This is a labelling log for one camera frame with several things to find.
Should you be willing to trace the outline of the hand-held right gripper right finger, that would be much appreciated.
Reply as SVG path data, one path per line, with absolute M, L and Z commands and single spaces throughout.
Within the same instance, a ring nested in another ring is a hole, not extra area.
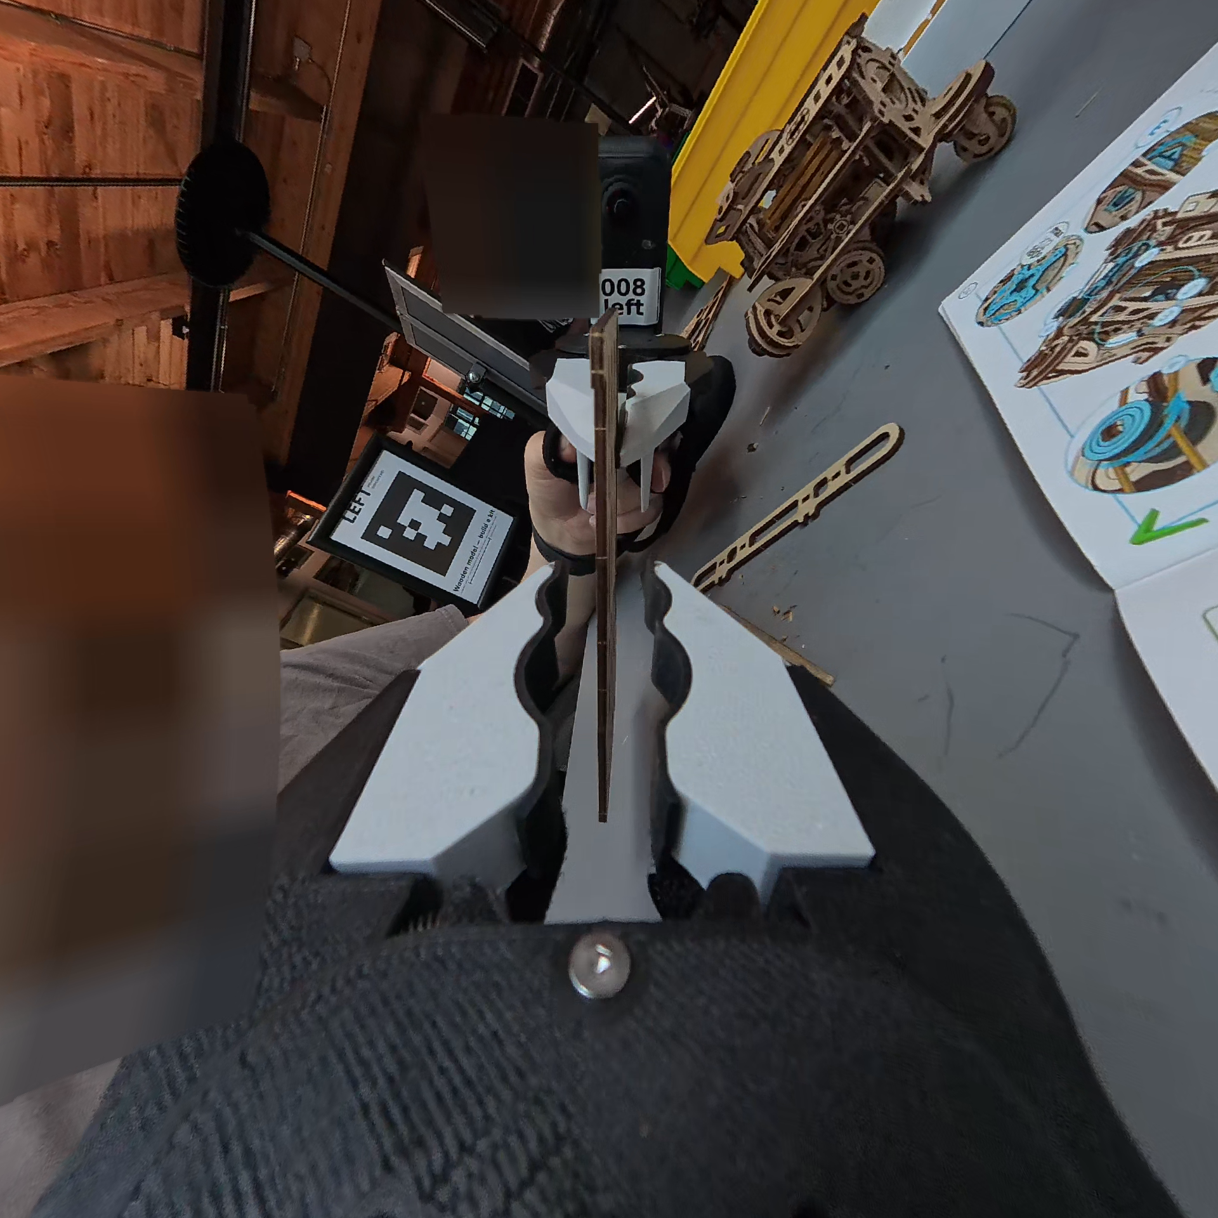
M 701 887 L 862 868 L 874 846 L 783 658 L 665 562 L 649 564 L 649 677 L 664 700 L 651 844 Z

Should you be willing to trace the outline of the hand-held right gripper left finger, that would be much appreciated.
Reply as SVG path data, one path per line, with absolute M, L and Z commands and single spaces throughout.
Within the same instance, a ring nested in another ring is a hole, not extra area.
M 542 919 L 567 845 L 558 636 L 569 564 L 543 564 L 423 661 L 329 852 L 336 873 L 474 880 Z

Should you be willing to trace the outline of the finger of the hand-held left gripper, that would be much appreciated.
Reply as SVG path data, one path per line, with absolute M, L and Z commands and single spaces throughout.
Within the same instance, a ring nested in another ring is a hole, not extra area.
M 588 507 L 596 465 L 596 398 L 587 356 L 559 356 L 545 387 L 551 423 L 572 446 L 581 507 Z
M 619 409 L 617 465 L 638 465 L 640 509 L 649 507 L 655 451 L 687 420 L 685 366 L 627 366 Z

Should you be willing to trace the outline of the plywood parts sheet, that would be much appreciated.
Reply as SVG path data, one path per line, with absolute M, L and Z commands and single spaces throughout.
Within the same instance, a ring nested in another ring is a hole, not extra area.
M 593 394 L 593 523 L 596 529 L 597 810 L 610 810 L 616 693 L 619 324 L 609 308 L 588 332 Z

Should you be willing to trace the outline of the slotted wooden model strip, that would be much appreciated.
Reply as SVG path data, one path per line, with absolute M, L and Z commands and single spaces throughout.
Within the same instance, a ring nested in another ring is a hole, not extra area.
M 713 561 L 697 569 L 691 580 L 693 587 L 698 591 L 707 591 L 726 583 L 741 567 L 772 546 L 794 527 L 812 523 L 828 503 L 891 459 L 900 449 L 903 439 L 903 427 L 896 422 L 888 422 L 875 429 L 859 445 L 845 452 L 839 461 L 810 480 L 799 493 L 745 530 Z

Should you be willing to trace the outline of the assembled wooden model vehicle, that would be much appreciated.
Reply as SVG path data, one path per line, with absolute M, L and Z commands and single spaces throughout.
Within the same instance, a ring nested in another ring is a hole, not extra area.
M 793 355 L 830 306 L 855 307 L 883 285 L 884 243 L 901 203 L 929 203 L 939 143 L 964 162 L 999 153 L 1015 130 L 1010 98 L 990 91 L 980 59 L 936 95 L 872 42 L 858 17 L 781 129 L 741 155 L 704 243 L 733 242 L 748 287 L 754 355 Z

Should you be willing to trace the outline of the person's left hand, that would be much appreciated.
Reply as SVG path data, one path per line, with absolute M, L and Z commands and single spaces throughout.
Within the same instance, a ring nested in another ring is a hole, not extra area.
M 574 482 L 556 477 L 543 461 L 545 433 L 533 435 L 524 449 L 524 480 L 529 519 L 542 540 L 569 555 L 588 555 L 596 549 L 594 514 L 582 507 Z M 656 533 L 664 506 L 664 491 L 671 480 L 671 462 L 659 451 L 652 462 L 649 506 L 640 509 L 640 490 L 630 477 L 619 485 L 617 532 L 648 539 Z

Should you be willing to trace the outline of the wooden lattice scrap sheet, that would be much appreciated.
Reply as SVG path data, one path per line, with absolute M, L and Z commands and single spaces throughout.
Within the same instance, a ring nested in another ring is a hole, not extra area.
M 716 277 L 712 294 L 680 332 L 681 337 L 688 342 L 690 351 L 701 352 L 706 349 L 710 332 L 736 282 L 738 278 L 732 275 Z

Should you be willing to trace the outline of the thin wooden stick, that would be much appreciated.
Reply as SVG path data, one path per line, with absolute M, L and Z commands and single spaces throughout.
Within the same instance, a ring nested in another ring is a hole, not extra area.
M 783 639 L 775 638 L 765 630 L 761 630 L 758 626 L 748 622 L 735 610 L 730 610 L 726 606 L 722 606 L 722 609 L 729 617 L 732 617 L 736 623 L 746 629 L 755 639 L 758 639 L 762 645 L 774 651 L 785 665 L 800 667 L 801 670 L 813 675 L 816 680 L 819 680 L 826 688 L 832 687 L 833 677 L 825 668 L 807 659 L 797 649 L 790 648 Z

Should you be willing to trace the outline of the stacked yellow plastic bins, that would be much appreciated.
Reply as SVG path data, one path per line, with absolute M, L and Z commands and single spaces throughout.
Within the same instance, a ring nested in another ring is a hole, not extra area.
M 693 272 L 741 274 L 736 245 L 709 248 L 706 233 L 738 159 L 770 129 L 781 129 L 820 66 L 875 1 L 758 1 L 709 98 L 675 155 L 668 243 Z

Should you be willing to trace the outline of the black framed marker sign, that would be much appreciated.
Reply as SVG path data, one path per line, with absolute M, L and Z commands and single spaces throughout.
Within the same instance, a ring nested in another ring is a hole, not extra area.
M 307 543 L 477 614 L 522 580 L 529 539 L 524 507 L 487 497 L 455 468 L 375 436 Z

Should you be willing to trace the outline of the black pole with disc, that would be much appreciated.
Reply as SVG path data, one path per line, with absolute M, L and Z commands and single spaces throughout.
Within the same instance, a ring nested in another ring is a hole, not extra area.
M 242 142 L 220 140 L 191 159 L 175 208 L 176 255 L 190 278 L 211 290 L 233 287 L 253 258 L 266 253 L 388 330 L 395 314 L 353 294 L 301 253 L 268 236 L 269 184 L 259 158 Z

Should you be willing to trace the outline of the illustrated instruction booklet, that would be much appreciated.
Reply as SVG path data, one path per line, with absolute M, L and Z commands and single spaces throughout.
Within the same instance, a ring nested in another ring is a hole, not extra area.
M 1210 781 L 1216 49 L 939 304 Z

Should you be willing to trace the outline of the grey metal rail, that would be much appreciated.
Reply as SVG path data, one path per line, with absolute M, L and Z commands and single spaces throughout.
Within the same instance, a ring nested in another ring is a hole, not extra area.
M 462 316 L 448 314 L 439 300 L 384 262 L 385 278 L 406 340 L 451 371 L 481 378 L 522 397 L 536 397 L 527 361 Z

